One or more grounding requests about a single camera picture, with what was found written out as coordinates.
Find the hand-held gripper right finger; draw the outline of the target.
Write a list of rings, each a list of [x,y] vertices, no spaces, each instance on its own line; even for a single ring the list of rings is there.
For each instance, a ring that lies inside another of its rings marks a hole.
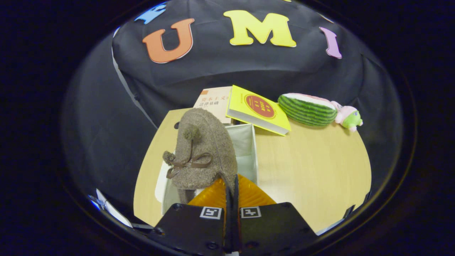
[[[290,202],[276,203],[248,178],[238,175],[238,244],[242,254],[293,254],[317,235]]]

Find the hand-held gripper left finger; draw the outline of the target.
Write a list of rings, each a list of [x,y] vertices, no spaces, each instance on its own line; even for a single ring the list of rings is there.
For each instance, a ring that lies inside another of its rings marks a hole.
[[[226,207],[174,203],[149,233],[171,254],[228,255],[235,252],[235,193],[226,189]]]

